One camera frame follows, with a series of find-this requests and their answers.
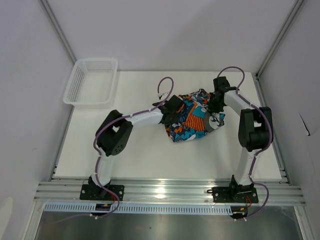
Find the colorful cloth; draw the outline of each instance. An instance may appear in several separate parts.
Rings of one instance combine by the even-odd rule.
[[[202,138],[225,124],[224,113],[207,112],[210,94],[204,89],[179,97],[184,102],[177,111],[179,120],[165,126],[166,133],[175,143]]]

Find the cable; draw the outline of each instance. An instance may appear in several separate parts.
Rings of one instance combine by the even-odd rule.
[[[251,201],[251,199],[250,199],[250,197],[247,195],[246,196],[246,198],[245,198],[245,202],[246,202],[246,207],[247,208],[250,208],[251,207],[251,205],[252,205],[252,201]]]
[[[253,184],[255,184],[255,185],[259,185],[259,186],[264,187],[265,190],[266,190],[266,197],[265,197],[265,200],[264,200],[262,206],[261,206],[256,212],[254,212],[254,213],[252,213],[251,215],[249,215],[249,216],[246,217],[246,218],[250,218],[250,217],[254,216],[255,214],[257,214],[258,212],[260,212],[260,211],[265,207],[265,205],[267,204],[268,199],[269,199],[269,189],[268,189],[268,187],[267,187],[266,185],[264,185],[263,183],[255,182],[255,181],[252,179],[252,172],[253,172],[254,166],[255,166],[256,161],[257,161],[257,156],[258,156],[260,153],[262,153],[263,151],[267,150],[267,149],[270,147],[270,145],[271,145],[271,143],[272,143],[272,135],[273,135],[273,133],[272,133],[271,125],[270,125],[270,123],[269,123],[266,115],[260,110],[260,108],[258,108],[257,106],[255,106],[254,104],[252,104],[251,102],[249,102],[244,96],[242,96],[241,94],[239,94],[240,86],[242,85],[242,83],[243,83],[244,80],[245,80],[245,76],[246,76],[245,71],[243,71],[243,70],[242,70],[240,67],[238,67],[238,66],[228,66],[228,67],[222,69],[222,70],[219,72],[217,78],[220,77],[220,75],[221,75],[225,70],[227,70],[227,69],[238,69],[238,70],[240,70],[240,71],[242,72],[242,80],[241,80],[241,82],[239,83],[239,85],[236,87],[235,93],[236,93],[236,94],[238,95],[238,97],[239,97],[240,99],[242,99],[246,104],[252,106],[254,109],[256,109],[256,110],[259,112],[259,114],[263,117],[263,119],[264,119],[264,121],[265,121],[265,123],[266,123],[266,125],[267,125],[268,132],[269,132],[269,140],[268,140],[267,145],[266,145],[263,149],[257,151],[257,152],[254,154],[254,157],[253,157],[253,160],[252,160],[252,163],[251,163],[251,166],[250,166],[250,170],[249,170],[249,179],[250,179],[250,181],[251,181]]]
[[[114,119],[113,121],[111,121],[110,123],[108,123],[106,126],[104,126],[95,136],[95,139],[93,141],[93,148],[99,153],[99,157],[97,158],[97,161],[96,161],[96,164],[95,164],[95,167],[94,167],[94,172],[97,173],[95,175],[95,179],[96,179],[96,182],[98,183],[99,187],[102,188],[104,191],[106,191],[107,193],[111,194],[112,196],[115,197],[115,199],[117,200],[117,205],[115,207],[115,209],[113,209],[112,211],[110,212],[107,212],[106,214],[104,215],[101,215],[101,216],[96,216],[96,215],[93,215],[90,213],[90,215],[88,215],[87,213],[81,213],[81,214],[76,214],[76,215],[73,215],[73,216],[69,216],[69,217],[66,217],[64,219],[61,219],[61,220],[58,220],[58,221],[55,221],[53,223],[51,223],[50,225],[53,225],[53,224],[57,224],[57,223],[61,223],[61,222],[64,222],[66,220],[69,220],[69,219],[73,219],[73,218],[77,218],[77,217],[82,217],[82,216],[90,216],[90,217],[94,217],[95,219],[101,219],[101,218],[105,218],[111,214],[113,214],[120,206],[120,199],[118,197],[118,195],[116,195],[113,191],[107,189],[105,186],[103,186],[99,180],[99,177],[98,177],[98,169],[99,169],[99,164],[100,164],[100,161],[101,161],[101,157],[102,157],[102,152],[100,151],[100,149],[97,147],[97,141],[98,141],[98,138],[100,137],[100,135],[107,129],[109,128],[110,126],[112,126],[113,124],[115,124],[116,122],[122,120],[122,119],[127,119],[127,118],[130,118],[130,117],[133,117],[133,116],[137,116],[137,115],[140,115],[140,114],[144,114],[144,113],[148,113],[148,112],[152,112],[154,111],[155,109],[157,109],[158,107],[160,107],[163,103],[165,103],[167,101],[167,99],[170,97],[173,89],[174,89],[174,85],[175,85],[175,82],[174,80],[169,77],[169,76],[166,76],[164,78],[162,78],[160,80],[160,82],[158,83],[158,86],[157,86],[157,93],[159,94],[159,91],[160,91],[160,85],[161,83],[166,80],[166,79],[170,79],[171,80],[171,89],[168,93],[168,95],[161,101],[159,102],[156,106],[152,107],[151,109],[146,109],[146,110],[142,110],[142,111],[138,111],[138,112],[135,112],[131,115],[125,115],[125,116],[121,116],[117,119]]]

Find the black joint housing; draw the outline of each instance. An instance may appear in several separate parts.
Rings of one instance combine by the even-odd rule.
[[[101,129],[107,124],[120,117],[122,117],[122,114],[117,110],[111,111],[99,127],[98,131],[96,131],[95,135],[97,136]],[[104,130],[98,137],[96,144],[105,152],[107,157],[110,155],[117,155],[126,147],[133,127],[134,126],[130,121],[121,119]]]
[[[220,76],[213,79],[214,92],[210,92],[210,100],[207,111],[209,113],[220,113],[224,111],[225,93],[231,90],[236,90],[235,86],[230,87],[225,76]]]
[[[88,184],[91,188],[91,190],[94,192],[94,194],[99,197],[99,198],[103,198],[107,192],[105,190],[103,190],[102,187],[98,186],[95,184],[95,182],[93,181],[92,177],[90,176],[89,179],[88,179]],[[106,185],[104,185],[104,187],[106,189],[109,189],[109,186],[110,186],[110,182]]]
[[[240,113],[240,123],[238,131],[239,143],[249,152],[255,149],[263,149],[269,142],[269,134],[273,135],[272,112],[267,106],[259,108],[268,120],[271,132],[268,131],[268,125],[262,115],[256,109],[243,109]],[[261,126],[255,127],[255,121]]]
[[[173,95],[170,100],[166,101],[163,105],[159,106],[163,117],[160,123],[164,125],[171,125],[176,123],[179,120],[179,114],[177,111],[184,105],[184,101],[182,101],[178,96]]]
[[[231,182],[229,183],[230,195],[234,198],[235,196],[243,193],[250,193],[254,189],[254,184],[250,185],[238,185],[235,175],[232,175]]]

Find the red wire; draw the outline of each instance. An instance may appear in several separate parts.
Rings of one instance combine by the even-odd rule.
[[[250,203],[250,205],[248,206],[246,206],[247,208],[250,208],[251,207],[251,205],[252,205],[252,201],[250,200],[250,197],[249,196],[246,196],[246,198],[245,198],[245,202],[247,203],[247,200],[249,200],[249,203]]]
[[[111,203],[111,204],[114,204],[114,203],[115,203],[115,201],[116,201],[116,196],[115,196],[115,195],[113,195],[113,194],[111,194],[111,196],[112,196],[112,203]]]

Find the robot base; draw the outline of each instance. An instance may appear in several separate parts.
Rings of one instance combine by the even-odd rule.
[[[125,186],[124,185],[109,185],[108,189],[114,192],[120,199],[124,198]],[[80,200],[92,200],[92,201],[112,201],[112,195],[106,194],[103,197],[96,195],[89,184],[82,185],[80,192]]]
[[[248,201],[252,204],[259,203],[257,190],[254,188],[254,184],[238,185],[234,175],[232,175],[229,186],[214,186],[206,192],[212,194],[214,203],[247,204]]]

